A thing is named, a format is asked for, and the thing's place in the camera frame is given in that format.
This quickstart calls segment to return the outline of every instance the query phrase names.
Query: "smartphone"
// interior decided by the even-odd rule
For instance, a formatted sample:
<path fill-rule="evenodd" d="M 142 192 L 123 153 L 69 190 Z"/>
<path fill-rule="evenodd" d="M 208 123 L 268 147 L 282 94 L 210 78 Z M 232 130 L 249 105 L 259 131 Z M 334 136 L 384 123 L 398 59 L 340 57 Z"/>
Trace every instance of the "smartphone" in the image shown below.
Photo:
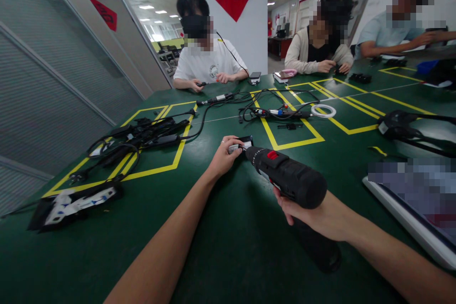
<path fill-rule="evenodd" d="M 258 82 L 260 82 L 260 76 L 261 76 L 261 72 L 251 73 L 248 77 L 248 83 L 251 84 L 252 86 L 256 85 Z"/>

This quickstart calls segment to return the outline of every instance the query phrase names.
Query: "white t-shirt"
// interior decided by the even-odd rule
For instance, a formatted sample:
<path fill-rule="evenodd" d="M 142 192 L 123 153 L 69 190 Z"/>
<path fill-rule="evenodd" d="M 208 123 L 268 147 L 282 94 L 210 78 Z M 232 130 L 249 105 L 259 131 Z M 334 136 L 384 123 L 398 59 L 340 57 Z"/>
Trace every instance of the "white t-shirt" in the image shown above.
<path fill-rule="evenodd" d="M 247 69 L 233 44 L 226 39 L 224 41 L 227 46 L 223 44 L 221 39 L 214 38 L 213 51 L 202 51 L 196 44 L 184 47 L 180 53 L 174 78 L 186 80 L 197 78 L 201 82 L 214 83 L 217 81 L 216 75 L 218 73 L 225 72 L 229 75 L 238 73 L 243 69 L 234 60 L 228 49 L 240 65 Z"/>

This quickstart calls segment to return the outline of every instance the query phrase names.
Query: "white cable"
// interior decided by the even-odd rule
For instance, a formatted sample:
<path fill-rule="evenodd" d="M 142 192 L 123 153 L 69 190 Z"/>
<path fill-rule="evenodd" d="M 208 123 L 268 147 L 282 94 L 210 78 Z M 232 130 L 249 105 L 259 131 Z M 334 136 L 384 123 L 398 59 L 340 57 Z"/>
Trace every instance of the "white cable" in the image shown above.
<path fill-rule="evenodd" d="M 322 114 L 320 112 L 317 112 L 317 108 L 326 108 L 331 112 L 329 114 Z M 323 117 L 326 119 L 332 118 L 333 116 L 336 115 L 336 109 L 334 107 L 328 106 L 326 104 L 315 104 L 312 106 L 310 111 L 313 115 L 318 116 L 318 117 Z"/>

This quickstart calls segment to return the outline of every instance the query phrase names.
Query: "floor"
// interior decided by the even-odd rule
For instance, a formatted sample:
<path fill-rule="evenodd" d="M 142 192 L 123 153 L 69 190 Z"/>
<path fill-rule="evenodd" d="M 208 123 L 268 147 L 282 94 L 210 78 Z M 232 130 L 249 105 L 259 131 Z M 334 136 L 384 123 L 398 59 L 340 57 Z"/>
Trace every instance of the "floor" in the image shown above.
<path fill-rule="evenodd" d="M 282 59 L 280 62 L 271 57 L 267 58 L 267 73 L 273 74 L 276 71 L 282 71 L 285 69 L 285 59 Z"/>

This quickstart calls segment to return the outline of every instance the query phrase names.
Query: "black drill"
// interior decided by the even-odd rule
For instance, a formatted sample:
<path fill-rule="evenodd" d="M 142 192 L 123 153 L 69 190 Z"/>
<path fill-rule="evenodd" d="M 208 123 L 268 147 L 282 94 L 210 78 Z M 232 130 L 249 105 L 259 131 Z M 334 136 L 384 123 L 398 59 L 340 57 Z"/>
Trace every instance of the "black drill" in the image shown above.
<path fill-rule="evenodd" d="M 327 184 L 321 173 L 290 159 L 288 156 L 261 147 L 246 150 L 256 171 L 280 190 L 282 196 L 298 203 L 305 209 L 315 209 L 326 195 Z M 336 271 L 342 261 L 337 243 L 294 219 L 304 250 L 325 273 Z"/>

